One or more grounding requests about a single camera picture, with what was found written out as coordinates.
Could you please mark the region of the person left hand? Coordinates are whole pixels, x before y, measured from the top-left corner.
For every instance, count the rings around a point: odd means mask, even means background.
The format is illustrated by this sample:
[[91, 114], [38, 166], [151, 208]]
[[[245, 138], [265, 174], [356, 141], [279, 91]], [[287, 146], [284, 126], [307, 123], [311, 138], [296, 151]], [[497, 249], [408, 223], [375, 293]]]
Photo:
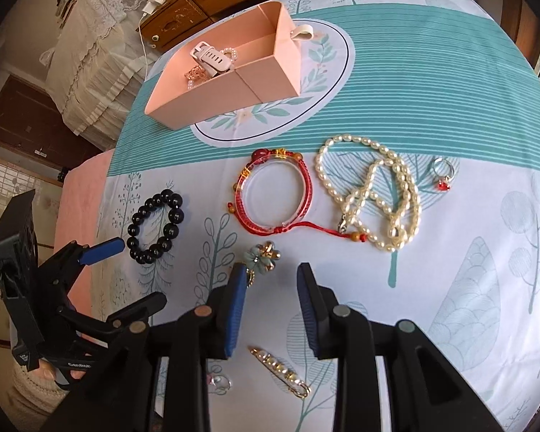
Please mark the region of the person left hand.
[[[36, 377], [41, 377], [47, 380], [55, 380], [56, 378], [56, 369], [50, 363], [40, 360], [40, 365], [38, 369], [31, 370], [31, 374], [34, 374]], [[74, 379], [80, 379], [84, 376], [85, 372], [82, 370], [72, 370], [71, 376]]]

